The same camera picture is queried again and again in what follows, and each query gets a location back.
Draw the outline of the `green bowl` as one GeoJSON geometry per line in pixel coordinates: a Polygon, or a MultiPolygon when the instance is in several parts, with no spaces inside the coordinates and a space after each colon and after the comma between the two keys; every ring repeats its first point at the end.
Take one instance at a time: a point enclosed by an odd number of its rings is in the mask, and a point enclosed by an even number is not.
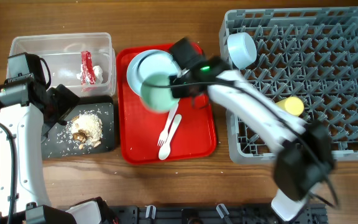
{"type": "Polygon", "coordinates": [[[168,86],[169,84],[169,77],[158,73],[143,81],[140,97],[148,110],[155,113],[166,113],[178,105],[179,99],[172,96],[170,88],[157,88],[157,86],[168,86]]]}

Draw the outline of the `rice and food scraps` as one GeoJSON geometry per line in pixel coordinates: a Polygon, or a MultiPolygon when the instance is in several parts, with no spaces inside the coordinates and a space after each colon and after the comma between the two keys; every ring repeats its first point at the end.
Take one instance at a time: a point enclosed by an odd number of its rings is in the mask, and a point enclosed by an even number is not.
{"type": "Polygon", "coordinates": [[[67,133],[79,150],[96,148],[101,144],[103,123],[96,114],[79,114],[68,123],[67,133]]]}

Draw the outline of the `red snack wrapper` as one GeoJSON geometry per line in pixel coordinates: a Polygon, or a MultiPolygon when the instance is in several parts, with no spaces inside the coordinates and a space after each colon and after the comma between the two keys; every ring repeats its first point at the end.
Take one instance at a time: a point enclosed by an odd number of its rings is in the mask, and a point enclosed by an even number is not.
{"type": "Polygon", "coordinates": [[[93,62],[89,51],[81,52],[81,84],[94,85],[96,83],[96,75],[93,70],[93,62]]]}

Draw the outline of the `white napkin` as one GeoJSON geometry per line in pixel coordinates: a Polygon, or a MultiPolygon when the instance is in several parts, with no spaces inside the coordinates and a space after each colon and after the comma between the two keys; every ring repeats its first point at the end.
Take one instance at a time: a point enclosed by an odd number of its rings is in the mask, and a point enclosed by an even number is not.
{"type": "MultiPolygon", "coordinates": [[[[102,83],[103,82],[103,70],[102,68],[97,65],[93,67],[93,71],[95,74],[95,83],[102,83]]],[[[83,75],[83,68],[81,67],[81,72],[76,74],[76,78],[80,81],[82,81],[82,75],[83,75]]]]}

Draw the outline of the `white plastic fork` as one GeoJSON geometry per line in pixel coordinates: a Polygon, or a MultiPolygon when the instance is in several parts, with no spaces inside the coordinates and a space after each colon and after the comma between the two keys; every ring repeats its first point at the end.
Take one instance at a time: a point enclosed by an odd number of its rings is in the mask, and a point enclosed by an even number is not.
{"type": "Polygon", "coordinates": [[[175,116],[175,113],[177,112],[177,109],[178,109],[178,103],[168,112],[168,117],[167,117],[165,126],[158,138],[157,146],[162,146],[166,142],[166,140],[168,138],[168,129],[171,125],[171,122],[173,121],[173,118],[175,116]]]}

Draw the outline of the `light blue plate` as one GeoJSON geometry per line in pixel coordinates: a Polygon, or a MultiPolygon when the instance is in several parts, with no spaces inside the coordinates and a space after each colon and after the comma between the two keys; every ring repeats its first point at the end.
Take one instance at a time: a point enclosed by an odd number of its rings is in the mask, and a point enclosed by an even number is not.
{"type": "Polygon", "coordinates": [[[131,90],[140,95],[142,80],[154,74],[176,75],[180,67],[168,52],[152,49],[136,55],[127,68],[127,82],[131,90]]]}

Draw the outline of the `light blue bowl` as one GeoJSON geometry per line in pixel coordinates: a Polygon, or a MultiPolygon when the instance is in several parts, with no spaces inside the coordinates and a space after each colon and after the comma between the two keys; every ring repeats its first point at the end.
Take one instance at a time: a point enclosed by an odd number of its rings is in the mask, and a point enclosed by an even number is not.
{"type": "Polygon", "coordinates": [[[227,47],[229,56],[238,69],[245,69],[256,61],[257,47],[246,32],[229,35],[227,47]]]}

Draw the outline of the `white plastic spoon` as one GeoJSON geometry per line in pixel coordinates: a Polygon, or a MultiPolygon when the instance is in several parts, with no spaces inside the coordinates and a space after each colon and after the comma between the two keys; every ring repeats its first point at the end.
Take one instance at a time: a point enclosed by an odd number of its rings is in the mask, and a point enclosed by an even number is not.
{"type": "Polygon", "coordinates": [[[174,119],[173,119],[173,123],[170,127],[169,133],[168,133],[168,137],[167,140],[165,141],[165,143],[161,146],[159,153],[158,153],[158,158],[160,160],[165,160],[169,155],[170,155],[170,144],[172,141],[173,136],[176,133],[176,130],[181,122],[182,116],[180,114],[176,114],[174,119]]]}

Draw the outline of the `yellow cup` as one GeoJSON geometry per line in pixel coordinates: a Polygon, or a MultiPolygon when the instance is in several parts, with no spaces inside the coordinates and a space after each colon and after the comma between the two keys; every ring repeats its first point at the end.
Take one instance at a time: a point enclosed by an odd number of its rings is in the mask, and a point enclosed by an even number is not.
{"type": "Polygon", "coordinates": [[[296,96],[280,100],[276,103],[276,105],[293,116],[300,116],[305,109],[302,100],[296,96]]]}

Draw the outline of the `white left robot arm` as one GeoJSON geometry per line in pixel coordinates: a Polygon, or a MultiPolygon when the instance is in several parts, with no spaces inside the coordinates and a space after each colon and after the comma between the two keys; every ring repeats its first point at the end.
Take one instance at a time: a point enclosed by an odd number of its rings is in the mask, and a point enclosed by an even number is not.
{"type": "Polygon", "coordinates": [[[79,98],[63,85],[47,88],[31,75],[0,85],[0,223],[102,223],[103,201],[67,211],[51,206],[42,166],[47,122],[60,123],[79,98]]]}

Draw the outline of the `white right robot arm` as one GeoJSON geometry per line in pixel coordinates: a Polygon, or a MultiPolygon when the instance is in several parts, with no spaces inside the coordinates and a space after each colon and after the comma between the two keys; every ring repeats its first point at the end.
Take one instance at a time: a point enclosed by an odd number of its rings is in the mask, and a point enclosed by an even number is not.
{"type": "Polygon", "coordinates": [[[196,54],[173,60],[180,68],[170,79],[175,98],[207,92],[210,100],[238,115],[274,153],[273,179],[278,190],[271,208],[281,220],[293,220],[323,182],[338,207],[329,179],[335,167],[331,138],[322,122],[307,123],[290,115],[219,57],[206,59],[196,54]]]}

